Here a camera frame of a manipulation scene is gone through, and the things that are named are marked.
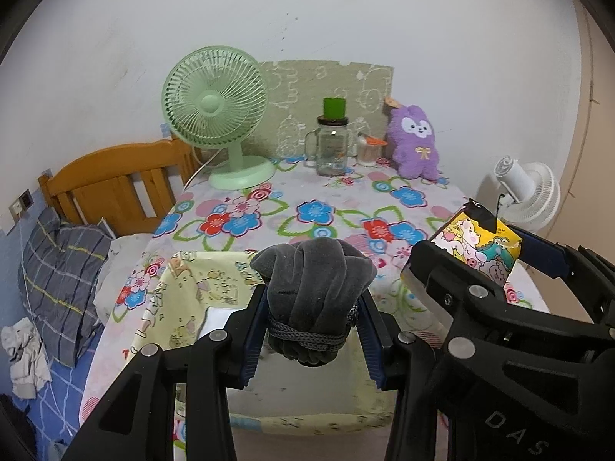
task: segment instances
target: floral tablecloth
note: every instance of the floral tablecloth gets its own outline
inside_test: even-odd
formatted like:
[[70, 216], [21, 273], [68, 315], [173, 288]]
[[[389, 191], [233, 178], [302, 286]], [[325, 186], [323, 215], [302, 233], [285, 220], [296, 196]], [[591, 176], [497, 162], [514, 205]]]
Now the floral tablecloth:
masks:
[[[81, 421], [115, 380], [128, 355], [138, 351], [133, 346], [135, 334], [156, 324], [155, 289], [163, 269], [175, 261], [171, 257], [180, 250], [253, 252], [272, 244], [314, 237], [343, 239], [376, 265], [377, 275], [370, 291], [378, 308], [393, 314], [402, 329], [417, 332], [430, 343], [438, 344], [435, 334], [439, 323], [405, 288], [399, 274], [412, 245], [430, 237], [446, 222], [467, 201], [464, 194], [444, 176], [436, 182], [402, 179], [385, 160], [373, 168], [350, 166], [345, 176], [333, 178], [318, 176], [313, 168], [304, 165], [303, 158], [274, 158], [272, 161], [277, 171], [271, 180], [260, 186], [243, 191], [218, 191], [202, 181], [178, 198], [118, 295], [91, 365], [81, 405]], [[213, 277], [208, 282], [224, 283], [224, 279]], [[232, 285], [221, 284], [221, 289], [228, 300], [233, 300]], [[524, 284], [523, 292], [510, 284], [505, 289], [510, 302], [545, 309], [531, 282]], [[190, 323], [186, 321], [185, 326], [178, 328], [178, 334], [198, 331], [199, 328], [190, 328]], [[361, 360], [360, 355], [352, 355], [352, 359]], [[365, 386], [373, 386], [368, 378], [366, 380]], [[258, 390], [252, 392], [258, 396]], [[370, 405], [370, 411], [373, 412], [374, 407], [381, 410], [381, 414], [375, 416], [377, 424], [361, 419], [365, 418], [361, 408], [357, 408], [356, 420], [363, 421], [366, 426], [386, 424], [391, 418], [389, 400], [377, 399]], [[312, 433], [341, 428], [342, 420], [330, 422], [329, 418], [327, 425], [319, 425], [316, 416], [310, 416], [312, 423], [309, 419], [303, 423], [304, 426], [309, 424]], [[254, 428], [253, 422], [242, 423], [241, 418], [236, 418], [235, 424]], [[272, 425], [279, 426], [281, 433], [284, 430], [296, 433], [299, 428], [288, 417], [278, 418]], [[357, 429], [357, 425], [349, 423], [342, 429], [351, 431], [352, 428]], [[268, 431], [278, 430], [271, 427]], [[182, 433], [177, 428], [175, 434], [181, 439]]]

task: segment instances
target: white wall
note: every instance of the white wall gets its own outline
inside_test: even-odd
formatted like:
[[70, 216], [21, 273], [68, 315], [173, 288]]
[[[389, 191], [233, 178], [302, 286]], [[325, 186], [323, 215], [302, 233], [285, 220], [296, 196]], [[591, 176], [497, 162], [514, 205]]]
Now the white wall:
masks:
[[161, 85], [209, 44], [394, 66], [469, 195], [506, 153], [561, 174], [576, 121], [572, 0], [44, 0], [0, 65], [0, 214], [41, 171], [160, 138]]

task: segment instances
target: fan stand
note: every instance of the fan stand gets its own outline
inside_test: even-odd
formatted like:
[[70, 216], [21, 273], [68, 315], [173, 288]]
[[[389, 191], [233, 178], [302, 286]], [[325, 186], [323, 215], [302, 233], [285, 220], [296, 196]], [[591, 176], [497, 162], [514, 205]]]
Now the fan stand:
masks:
[[212, 171], [209, 183], [221, 191], [238, 191], [262, 184], [273, 177], [276, 167], [262, 156], [244, 156], [241, 142], [232, 142], [228, 147], [228, 161], [220, 163]]

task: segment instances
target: headboard panel with drawings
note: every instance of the headboard panel with drawings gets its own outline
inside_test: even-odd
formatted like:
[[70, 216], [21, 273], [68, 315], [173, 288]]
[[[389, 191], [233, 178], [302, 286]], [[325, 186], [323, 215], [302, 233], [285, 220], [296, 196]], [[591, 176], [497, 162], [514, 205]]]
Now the headboard panel with drawings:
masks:
[[[181, 140], [124, 144], [91, 152], [62, 168], [57, 175], [38, 181], [45, 201], [70, 222], [96, 224], [104, 217], [118, 235], [153, 232], [175, 199], [167, 169], [179, 168], [185, 183], [197, 169], [192, 149]], [[155, 217], [147, 217], [131, 178], [139, 174]]]

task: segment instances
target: white fan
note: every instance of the white fan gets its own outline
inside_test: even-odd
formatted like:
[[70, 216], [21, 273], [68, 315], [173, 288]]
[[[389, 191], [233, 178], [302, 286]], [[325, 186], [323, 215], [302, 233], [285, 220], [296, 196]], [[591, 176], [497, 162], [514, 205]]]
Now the white fan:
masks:
[[560, 184], [546, 164], [521, 165], [505, 156], [493, 172], [509, 193], [500, 211], [504, 222], [536, 232], [553, 219], [560, 206]]

